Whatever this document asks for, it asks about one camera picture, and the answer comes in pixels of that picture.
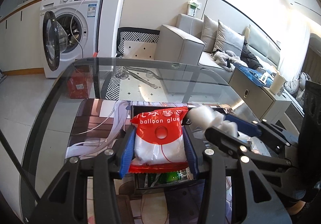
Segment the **person right hand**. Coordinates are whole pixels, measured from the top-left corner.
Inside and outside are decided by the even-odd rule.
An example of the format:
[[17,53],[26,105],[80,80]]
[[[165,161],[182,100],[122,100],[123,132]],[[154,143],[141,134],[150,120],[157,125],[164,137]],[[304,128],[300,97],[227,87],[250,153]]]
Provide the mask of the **person right hand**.
[[288,214],[295,215],[298,212],[302,210],[302,208],[305,206],[306,202],[304,201],[298,201],[295,205],[287,208]]

